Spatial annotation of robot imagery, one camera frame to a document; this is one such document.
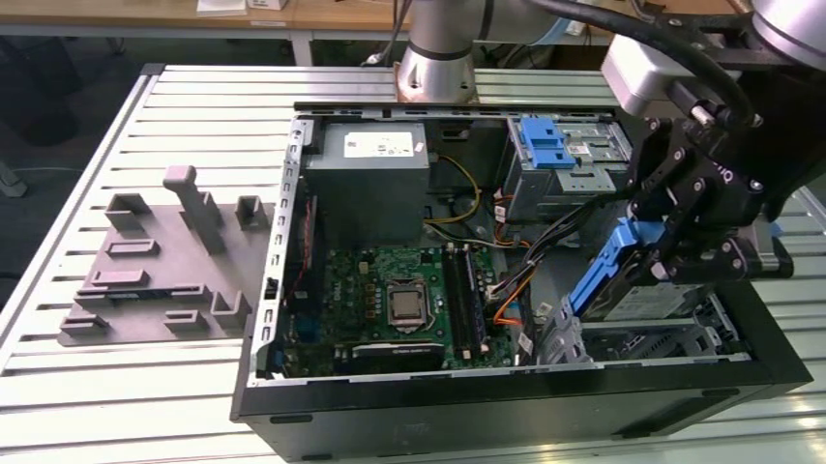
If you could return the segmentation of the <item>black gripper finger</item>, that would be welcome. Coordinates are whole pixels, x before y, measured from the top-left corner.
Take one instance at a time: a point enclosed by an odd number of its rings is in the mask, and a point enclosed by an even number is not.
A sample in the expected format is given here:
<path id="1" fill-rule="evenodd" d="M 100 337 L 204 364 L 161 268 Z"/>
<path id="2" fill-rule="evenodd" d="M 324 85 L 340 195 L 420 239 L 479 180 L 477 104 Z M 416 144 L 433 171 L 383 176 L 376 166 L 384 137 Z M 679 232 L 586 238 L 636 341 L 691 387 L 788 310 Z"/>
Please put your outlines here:
<path id="1" fill-rule="evenodd" d="M 647 258 L 647 271 L 656 281 L 706 284 L 760 274 L 758 254 L 746 240 L 699 225 L 710 196 L 706 191 L 686 193 L 664 219 L 664 231 Z"/>
<path id="2" fill-rule="evenodd" d="M 631 157 L 628 213 L 639 221 L 711 218 L 711 131 L 690 119 L 648 118 Z"/>

